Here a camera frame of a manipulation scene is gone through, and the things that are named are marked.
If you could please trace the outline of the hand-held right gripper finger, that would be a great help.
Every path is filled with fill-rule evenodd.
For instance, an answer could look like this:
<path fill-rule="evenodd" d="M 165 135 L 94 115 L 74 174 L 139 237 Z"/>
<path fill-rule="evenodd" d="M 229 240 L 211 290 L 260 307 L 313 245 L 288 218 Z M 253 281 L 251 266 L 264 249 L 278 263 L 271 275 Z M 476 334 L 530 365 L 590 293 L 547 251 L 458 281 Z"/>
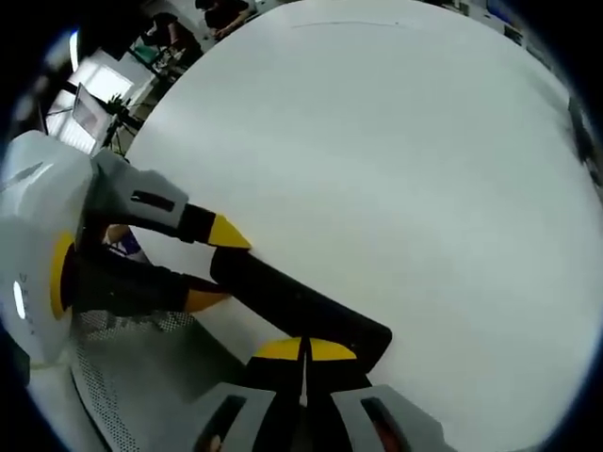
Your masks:
<path fill-rule="evenodd" d="M 86 224 L 135 226 L 215 248 L 252 247 L 224 215 L 191 203 L 187 193 L 159 172 L 137 169 L 109 150 L 96 154 L 91 164 Z"/>
<path fill-rule="evenodd" d="M 109 253 L 73 259 L 73 309 L 115 316 L 195 313 L 227 298 L 214 282 Z"/>

